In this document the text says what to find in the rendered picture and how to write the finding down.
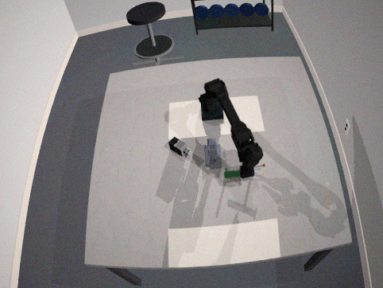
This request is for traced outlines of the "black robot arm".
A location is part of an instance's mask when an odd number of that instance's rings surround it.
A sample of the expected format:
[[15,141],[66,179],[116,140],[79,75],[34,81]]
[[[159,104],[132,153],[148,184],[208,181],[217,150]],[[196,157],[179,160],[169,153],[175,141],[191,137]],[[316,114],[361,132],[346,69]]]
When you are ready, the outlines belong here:
[[[252,131],[247,128],[245,123],[241,122],[234,105],[230,101],[225,83],[220,78],[217,78],[204,84],[206,93],[200,95],[199,101],[203,106],[205,113],[217,112],[218,110],[215,106],[215,102],[217,102],[217,100],[219,101],[231,125],[231,137],[237,151],[242,155],[243,161],[245,161],[249,168],[256,166],[264,154],[258,143],[253,141]],[[249,141],[249,139],[251,139],[251,141]]]

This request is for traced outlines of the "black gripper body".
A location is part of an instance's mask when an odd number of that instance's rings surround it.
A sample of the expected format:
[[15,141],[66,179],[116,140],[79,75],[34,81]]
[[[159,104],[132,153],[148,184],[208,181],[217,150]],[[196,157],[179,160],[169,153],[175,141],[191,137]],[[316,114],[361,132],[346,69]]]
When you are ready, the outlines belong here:
[[241,178],[247,178],[247,177],[254,176],[255,174],[254,174],[253,167],[249,168],[247,166],[247,164],[244,163],[245,161],[243,161],[242,155],[239,152],[238,152],[238,157],[239,157],[239,162],[242,162],[242,165],[243,165],[243,167],[241,167],[241,169],[240,169],[240,176],[241,176]]

